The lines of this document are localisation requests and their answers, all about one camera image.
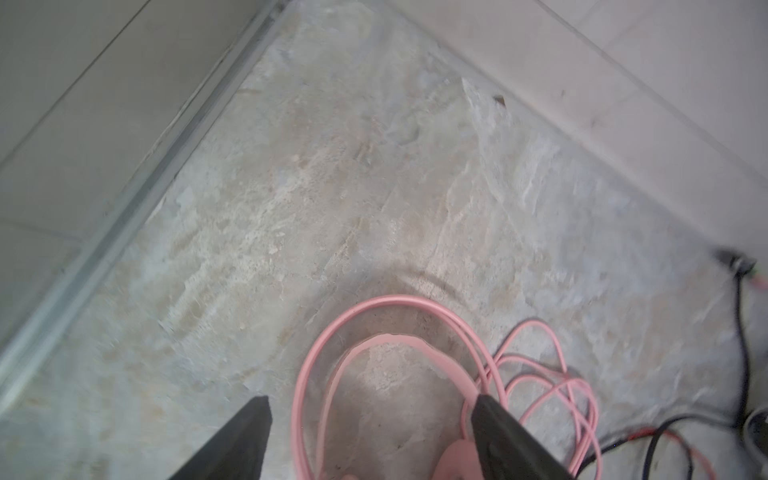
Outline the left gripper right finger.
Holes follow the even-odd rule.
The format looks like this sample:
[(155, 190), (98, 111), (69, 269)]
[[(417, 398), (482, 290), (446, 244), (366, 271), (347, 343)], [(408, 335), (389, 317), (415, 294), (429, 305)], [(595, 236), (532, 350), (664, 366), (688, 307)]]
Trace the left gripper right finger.
[(485, 480), (572, 480), (556, 460), (493, 397), (477, 397), (471, 414), (479, 463)]

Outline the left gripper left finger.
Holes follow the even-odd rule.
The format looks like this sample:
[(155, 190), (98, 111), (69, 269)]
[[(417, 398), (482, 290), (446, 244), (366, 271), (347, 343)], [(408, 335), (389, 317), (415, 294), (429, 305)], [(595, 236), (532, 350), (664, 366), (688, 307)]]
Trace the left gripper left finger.
[(259, 480), (272, 421), (269, 397), (252, 398), (170, 480)]

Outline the pink headphones with cable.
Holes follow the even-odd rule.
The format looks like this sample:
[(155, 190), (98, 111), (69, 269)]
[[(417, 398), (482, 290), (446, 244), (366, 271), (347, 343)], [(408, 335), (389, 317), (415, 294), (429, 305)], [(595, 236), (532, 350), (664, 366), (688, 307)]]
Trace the pink headphones with cable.
[[(388, 306), (413, 307), (442, 320), (469, 349), (470, 356), (477, 368), (477, 376), (471, 377), (453, 357), (433, 347), (418, 336), (380, 333), (362, 340), (344, 352), (329, 377), (318, 420), (315, 459), (311, 461), (305, 447), (303, 412), (314, 365), (325, 345), (341, 327), (369, 310)], [(538, 327), (549, 336), (557, 358), (555, 368), (507, 352), (510, 343), (523, 329), (529, 326)], [(385, 295), (365, 300), (333, 320), (316, 338), (303, 361), (293, 394), (290, 427), (292, 458), (298, 479), (319, 479), (322, 477), (328, 417), (345, 368), (355, 357), (371, 348), (394, 344), (406, 345), (422, 353), (434, 369), (454, 384), (464, 398), (460, 414), (461, 439), (452, 445), (453, 448), (467, 449), (469, 446), (479, 444), (468, 439), (467, 415), (469, 409), (477, 403), (480, 395), (487, 394), (494, 389), (497, 392), (497, 399), (501, 403), (502, 411), (506, 413), (508, 400), (514, 388), (523, 381), (534, 381), (545, 386), (547, 391), (528, 407), (520, 420), (526, 421), (551, 397), (559, 398), (563, 406), (570, 411), (575, 428), (575, 447), (567, 472), (571, 475), (576, 474), (578, 468), (587, 459), (587, 454), (593, 453), (596, 462), (594, 477), (596, 479), (602, 477), (603, 461), (597, 439), (599, 411), (596, 397), (586, 380), (569, 372), (561, 343), (547, 323), (538, 318), (529, 318), (520, 322), (510, 331), (497, 352), (491, 354), (470, 325), (447, 307), (423, 297)]]

